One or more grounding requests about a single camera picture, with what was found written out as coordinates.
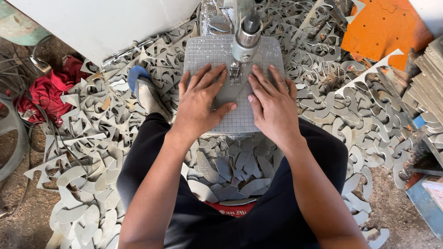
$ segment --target foot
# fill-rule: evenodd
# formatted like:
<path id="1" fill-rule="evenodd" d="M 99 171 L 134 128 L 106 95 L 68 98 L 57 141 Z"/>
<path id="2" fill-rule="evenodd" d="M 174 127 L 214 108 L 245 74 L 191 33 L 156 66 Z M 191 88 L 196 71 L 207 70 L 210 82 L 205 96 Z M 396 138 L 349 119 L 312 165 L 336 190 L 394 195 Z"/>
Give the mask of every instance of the foot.
<path id="1" fill-rule="evenodd" d="M 146 78 L 138 79 L 138 81 L 149 82 Z M 143 83 L 139 83 L 138 102 L 146 109 L 148 114 L 160 113 L 169 124 L 172 122 L 172 115 L 161 101 L 158 92 Z"/>

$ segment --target forearm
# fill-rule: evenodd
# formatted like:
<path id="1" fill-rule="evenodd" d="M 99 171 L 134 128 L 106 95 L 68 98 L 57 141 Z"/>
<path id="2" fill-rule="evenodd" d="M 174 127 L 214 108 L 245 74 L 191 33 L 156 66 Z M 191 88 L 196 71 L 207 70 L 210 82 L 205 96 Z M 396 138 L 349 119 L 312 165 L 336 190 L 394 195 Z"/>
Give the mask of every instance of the forearm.
<path id="1" fill-rule="evenodd" d="M 191 143 L 173 130 L 165 135 L 155 162 L 128 207 L 120 240 L 163 241 L 174 211 L 183 159 Z"/>
<path id="2" fill-rule="evenodd" d="M 348 238 L 367 245 L 340 194 L 315 161 L 306 139 L 301 135 L 292 137 L 292 142 L 281 149 L 291 167 L 297 204 L 319 243 Z"/>

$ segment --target left hand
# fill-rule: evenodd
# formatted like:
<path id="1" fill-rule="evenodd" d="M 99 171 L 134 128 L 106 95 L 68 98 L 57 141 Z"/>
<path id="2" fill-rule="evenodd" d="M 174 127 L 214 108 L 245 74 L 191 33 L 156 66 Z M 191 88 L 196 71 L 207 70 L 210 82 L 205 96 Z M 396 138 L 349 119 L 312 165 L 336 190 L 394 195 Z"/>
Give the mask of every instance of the left hand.
<path id="1" fill-rule="evenodd" d="M 189 71 L 182 76 L 179 83 L 179 108 L 171 132 L 184 136 L 186 142 L 192 143 L 237 108 L 235 102 L 225 103 L 217 110 L 211 108 L 215 95 L 226 80 L 225 68 L 226 64 L 222 64 L 211 70 L 211 64 L 208 63 L 191 77 L 189 86 Z M 212 83 L 217 75 L 220 77 Z"/>

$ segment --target black pants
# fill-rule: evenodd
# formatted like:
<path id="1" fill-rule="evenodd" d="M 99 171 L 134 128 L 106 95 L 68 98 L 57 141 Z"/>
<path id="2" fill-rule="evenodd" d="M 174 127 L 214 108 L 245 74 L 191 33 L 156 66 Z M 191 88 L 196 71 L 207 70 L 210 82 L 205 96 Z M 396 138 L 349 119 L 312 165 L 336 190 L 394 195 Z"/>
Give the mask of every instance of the black pants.
<path id="1" fill-rule="evenodd" d="M 303 119 L 299 119 L 299 127 L 315 160 L 341 193 L 348 161 L 345 145 Z M 140 126 L 117 180 L 125 209 L 154 163 L 169 129 L 169 124 L 158 113 L 149 115 Z M 164 245 L 165 248 L 211 249 L 319 247 L 297 206 L 286 158 L 281 161 L 270 189 L 240 218 L 221 214 L 199 201 L 181 177 Z"/>

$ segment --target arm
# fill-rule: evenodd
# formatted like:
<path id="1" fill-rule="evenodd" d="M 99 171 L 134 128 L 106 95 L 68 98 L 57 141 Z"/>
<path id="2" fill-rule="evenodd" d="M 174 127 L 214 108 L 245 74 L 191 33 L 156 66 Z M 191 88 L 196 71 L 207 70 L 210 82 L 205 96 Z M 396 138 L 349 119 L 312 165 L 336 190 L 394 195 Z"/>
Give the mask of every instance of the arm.
<path id="1" fill-rule="evenodd" d="M 163 248 L 179 188 L 180 171 L 186 152 L 203 133 L 237 108 L 230 102 L 212 111 L 211 104 L 226 79 L 226 65 L 211 70 L 207 64 L 192 78 L 189 72 L 179 83 L 180 105 L 175 122 L 165 135 L 163 146 L 129 205 L 122 224 L 121 249 Z M 212 81 L 220 74 L 218 80 Z"/>
<path id="2" fill-rule="evenodd" d="M 369 248 L 340 194 L 323 173 L 301 136 L 297 115 L 297 88 L 269 67 L 276 87 L 253 66 L 248 76 L 255 95 L 248 96 L 254 122 L 285 154 L 292 171 L 300 211 L 322 248 Z"/>

